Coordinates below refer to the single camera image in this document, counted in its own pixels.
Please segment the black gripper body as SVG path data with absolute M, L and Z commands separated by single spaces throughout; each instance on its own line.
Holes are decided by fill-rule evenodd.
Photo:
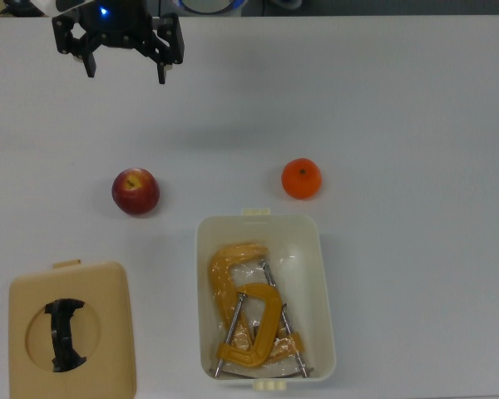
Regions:
M 88 39 L 108 47 L 132 48 L 151 41 L 146 1 L 92 1 L 78 8 Z

